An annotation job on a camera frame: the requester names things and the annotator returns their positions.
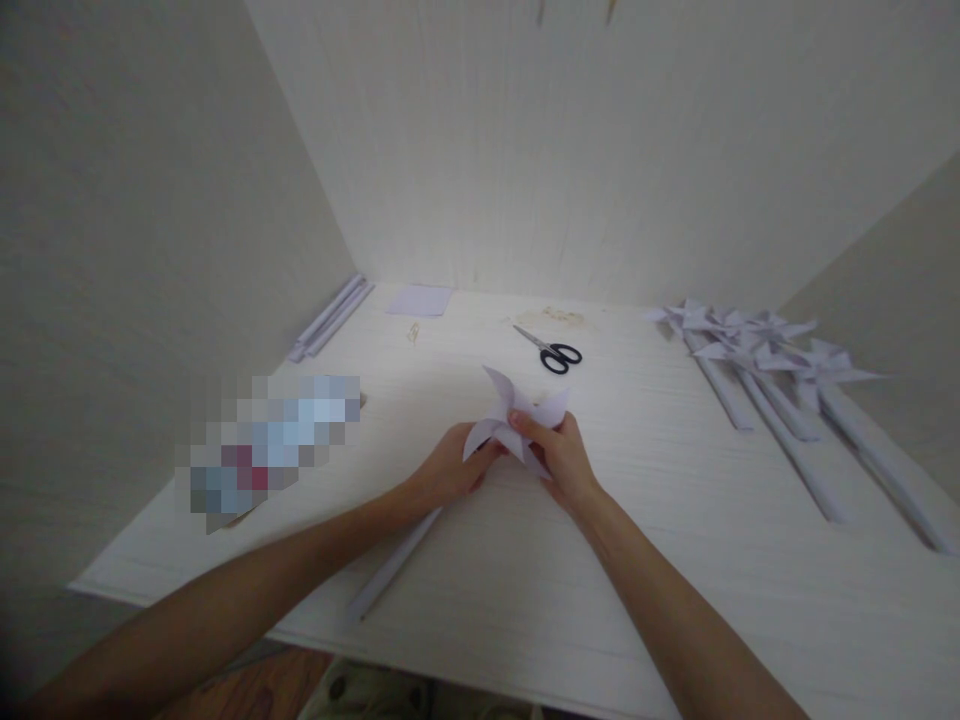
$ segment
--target black scissors handle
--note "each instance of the black scissors handle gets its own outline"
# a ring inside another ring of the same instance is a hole
[[[550,346],[550,350],[541,350],[540,351],[540,362],[543,363],[543,366],[550,372],[556,375],[566,375],[570,370],[571,365],[576,365],[581,360],[583,360],[583,355],[575,347],[570,347],[569,345],[564,345],[563,343],[553,343]],[[569,350],[572,355],[564,352],[564,350]]]

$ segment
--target purple paper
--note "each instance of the purple paper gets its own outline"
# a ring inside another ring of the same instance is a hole
[[[453,288],[438,288],[428,285],[408,285],[390,303],[390,315],[414,317],[439,317],[447,309]]]

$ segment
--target white table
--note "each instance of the white table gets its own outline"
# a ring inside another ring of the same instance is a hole
[[[924,548],[825,428],[805,450],[854,508],[848,526],[823,519],[759,419],[752,435],[731,427],[683,344],[641,308],[457,292],[443,317],[415,320],[384,313],[398,287],[378,287],[315,360],[277,370],[360,375],[358,446],[209,537],[177,530],[168,486],[72,587],[148,605],[373,497],[450,424],[483,415],[485,363],[535,400],[572,388],[601,482],[811,715],[960,716],[960,560]],[[578,347],[583,364],[548,373],[514,322]],[[347,603],[398,541],[270,636],[597,717],[677,717],[587,543],[519,463],[498,461],[448,508],[368,620],[347,625]]]

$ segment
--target person's left hand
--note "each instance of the person's left hand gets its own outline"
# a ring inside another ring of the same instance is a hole
[[[423,464],[401,485],[417,514],[472,493],[480,487],[493,461],[508,452],[491,438],[463,460],[463,444],[472,427],[473,423],[457,423],[447,430]]]

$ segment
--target scissors blade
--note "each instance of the scissors blade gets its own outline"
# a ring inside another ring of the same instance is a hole
[[[541,340],[540,338],[535,337],[534,335],[531,335],[530,333],[528,333],[526,330],[524,330],[524,329],[523,329],[522,327],[520,327],[519,325],[514,325],[514,326],[513,326],[513,329],[516,330],[516,331],[517,331],[518,333],[520,333],[521,335],[523,335],[527,340],[529,340],[530,342],[532,342],[534,345],[536,345],[536,346],[537,346],[538,348],[540,348],[541,350],[546,350],[546,351],[547,351],[548,353],[550,353],[551,355],[556,355],[556,353],[553,351],[553,348],[551,348],[549,345],[547,345],[547,344],[546,344],[543,340]]]

